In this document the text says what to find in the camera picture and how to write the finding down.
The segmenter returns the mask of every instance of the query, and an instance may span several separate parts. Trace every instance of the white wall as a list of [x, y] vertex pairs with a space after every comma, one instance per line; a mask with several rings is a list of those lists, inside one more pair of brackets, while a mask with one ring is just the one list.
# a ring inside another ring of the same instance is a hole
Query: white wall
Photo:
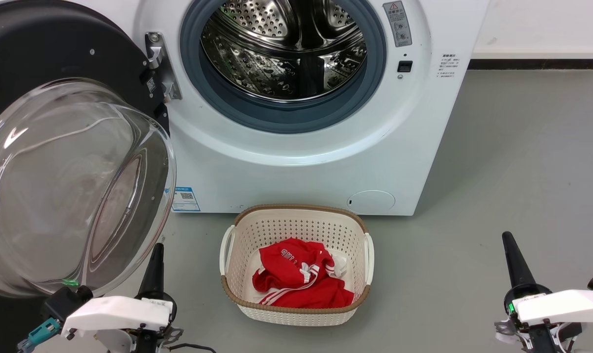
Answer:
[[473, 58], [593, 58], [593, 0], [491, 0]]

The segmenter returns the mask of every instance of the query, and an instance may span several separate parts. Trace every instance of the washing machine door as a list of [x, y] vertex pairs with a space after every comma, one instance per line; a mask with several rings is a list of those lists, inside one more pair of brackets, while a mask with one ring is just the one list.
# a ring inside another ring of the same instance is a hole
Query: washing machine door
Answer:
[[0, 295], [103, 295], [150, 253], [176, 174], [162, 99], [145, 54], [98, 13], [0, 4]]

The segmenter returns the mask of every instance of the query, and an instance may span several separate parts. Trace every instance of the blue and white sticker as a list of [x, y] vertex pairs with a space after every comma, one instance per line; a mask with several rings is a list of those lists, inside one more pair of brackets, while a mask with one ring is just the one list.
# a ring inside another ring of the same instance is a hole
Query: blue and white sticker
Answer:
[[176, 187], [172, 210], [175, 212], [200, 212], [194, 190], [188, 187]]

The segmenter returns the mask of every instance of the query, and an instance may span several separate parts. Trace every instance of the basket handle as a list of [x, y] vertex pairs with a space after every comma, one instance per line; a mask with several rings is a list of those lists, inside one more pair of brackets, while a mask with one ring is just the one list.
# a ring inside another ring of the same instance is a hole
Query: basket handle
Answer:
[[375, 272], [375, 246], [373, 246], [373, 239], [370, 234], [364, 233], [364, 246], [366, 247], [366, 284], [370, 285], [373, 280], [373, 273]]
[[234, 233], [235, 225], [230, 226], [229, 229], [224, 233], [224, 237], [222, 237], [222, 244], [220, 244], [220, 274], [225, 275], [226, 271], [225, 268], [227, 267], [227, 263], [231, 258], [231, 250], [233, 248], [233, 244], [229, 246], [229, 254], [227, 255], [227, 243], [231, 242], [232, 235]]

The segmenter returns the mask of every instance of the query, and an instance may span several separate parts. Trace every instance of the robotic arm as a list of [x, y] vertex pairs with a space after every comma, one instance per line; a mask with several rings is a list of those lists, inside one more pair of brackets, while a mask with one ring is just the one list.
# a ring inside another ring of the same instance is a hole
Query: robotic arm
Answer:
[[572, 353], [583, 324], [593, 322], [593, 278], [589, 290], [552, 293], [536, 284], [512, 233], [502, 238], [512, 288], [503, 301], [507, 320], [494, 323], [496, 338], [520, 342], [526, 353]]
[[43, 304], [45, 320], [18, 344], [18, 353], [32, 353], [35, 347], [55, 335], [68, 340], [76, 335], [94, 335], [109, 353], [160, 353], [192, 347], [215, 351], [194, 344], [166, 347], [182, 336], [183, 330], [172, 326], [177, 317], [177, 303], [163, 291], [163, 244], [155, 245], [144, 273], [139, 293], [134, 298], [93, 298], [86, 286], [76, 292], [63, 287]]

